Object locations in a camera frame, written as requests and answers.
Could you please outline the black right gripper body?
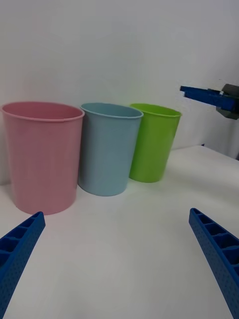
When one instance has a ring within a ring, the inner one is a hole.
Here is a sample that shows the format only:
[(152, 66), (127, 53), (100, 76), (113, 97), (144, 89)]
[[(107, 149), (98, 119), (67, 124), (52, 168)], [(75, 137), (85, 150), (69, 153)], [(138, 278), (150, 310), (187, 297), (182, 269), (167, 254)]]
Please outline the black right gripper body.
[(217, 112), (228, 119), (239, 119), (239, 87), (232, 84), (225, 84), (220, 92), (222, 101), (216, 107)]

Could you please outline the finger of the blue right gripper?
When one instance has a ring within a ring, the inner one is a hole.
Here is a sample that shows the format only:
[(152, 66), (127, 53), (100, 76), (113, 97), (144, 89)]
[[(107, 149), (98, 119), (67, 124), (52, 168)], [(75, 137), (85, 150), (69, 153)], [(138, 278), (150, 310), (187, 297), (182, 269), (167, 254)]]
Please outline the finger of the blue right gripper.
[(205, 96), (205, 95), (184, 95), (184, 97), (196, 100), (205, 104), (213, 105), (215, 107), (219, 106), (222, 101), (222, 96)]
[(205, 96), (222, 96), (223, 92), (213, 89), (202, 89), (188, 86), (181, 86), (180, 91), (184, 93), (184, 95), (205, 95)]

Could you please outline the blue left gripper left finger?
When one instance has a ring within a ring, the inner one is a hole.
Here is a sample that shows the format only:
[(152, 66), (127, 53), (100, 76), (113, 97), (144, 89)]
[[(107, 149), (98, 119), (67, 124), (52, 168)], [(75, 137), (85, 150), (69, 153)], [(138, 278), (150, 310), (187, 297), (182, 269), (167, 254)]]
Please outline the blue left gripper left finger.
[(0, 239), (0, 318), (44, 228), (44, 214), (37, 212)]

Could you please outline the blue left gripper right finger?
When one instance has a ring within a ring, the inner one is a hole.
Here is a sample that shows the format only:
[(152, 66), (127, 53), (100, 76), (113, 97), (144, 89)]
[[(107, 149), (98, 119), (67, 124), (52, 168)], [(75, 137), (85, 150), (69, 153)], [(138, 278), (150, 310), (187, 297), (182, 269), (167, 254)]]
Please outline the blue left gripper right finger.
[(232, 317), (239, 318), (239, 239), (195, 208), (190, 209), (189, 224)]

